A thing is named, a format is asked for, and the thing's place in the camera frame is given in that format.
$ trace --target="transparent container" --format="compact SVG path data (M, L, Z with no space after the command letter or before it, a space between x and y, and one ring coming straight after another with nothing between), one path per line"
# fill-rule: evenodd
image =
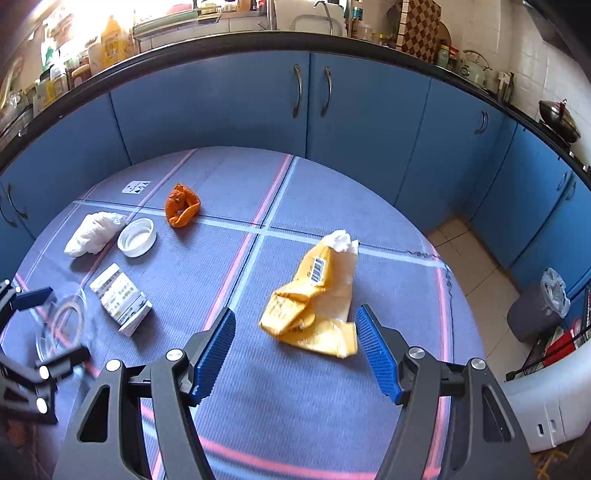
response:
M87 315L86 295L77 283L61 285L37 309L37 355L42 362L80 345L89 346L94 324Z

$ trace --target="white cloth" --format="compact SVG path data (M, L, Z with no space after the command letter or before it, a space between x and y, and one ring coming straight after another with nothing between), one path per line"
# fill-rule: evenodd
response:
M67 243L64 253L71 257L81 257L87 252L97 254L123 229L125 223L125 217L118 213L86 215Z

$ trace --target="plastic bag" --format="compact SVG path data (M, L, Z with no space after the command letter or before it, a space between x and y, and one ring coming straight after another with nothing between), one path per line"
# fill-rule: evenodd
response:
M271 294L259 326L305 350L339 358L357 353L355 324L347 318L358 246L344 230L325 236L306 253L293 280Z
M546 268L540 280L540 287L542 288L542 296L546 301L547 307L553 312L558 313L561 318L566 317L570 308L570 300L566 297L566 283L556 273L556 270Z
M71 257L81 257L85 253L97 254L123 229L125 223L125 217L118 213L86 215L67 243L64 253Z

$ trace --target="blue cabinet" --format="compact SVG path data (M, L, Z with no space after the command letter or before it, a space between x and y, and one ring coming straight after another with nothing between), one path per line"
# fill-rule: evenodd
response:
M460 212L489 161L503 114L433 80L396 208L424 234Z
M472 220L480 204L486 197L488 190L491 188L496 175L503 165L507 151L511 146L513 135L517 130L517 122L508 116L502 120L501 129L493 145L492 155L489 160L485 162L482 167L480 175L472 189L470 196L462 207L462 215L466 220Z
M312 54L306 158L394 204L429 83L418 73L375 61Z
M519 127L471 227L508 268L542 227L570 169L542 140Z
M224 55L117 87L113 107L132 163L213 145L305 155L309 61L297 51Z
M109 94L60 120L24 150L0 181L34 237L78 195L129 167Z
M33 246L33 237L18 220L0 187L0 281L12 281L22 259Z
M521 288L538 281L544 269L552 267L563 278L568 293L580 290L577 284L591 268L590 211L591 192L573 176L556 209L511 267Z

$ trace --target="barcode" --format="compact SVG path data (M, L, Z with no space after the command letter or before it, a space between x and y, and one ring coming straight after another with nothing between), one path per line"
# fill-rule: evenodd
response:
M314 259L314 268L312 268L312 275L310 275L310 280L313 283L319 283L322 280L322 275L324 274L324 266L326 262L321 258L316 257Z

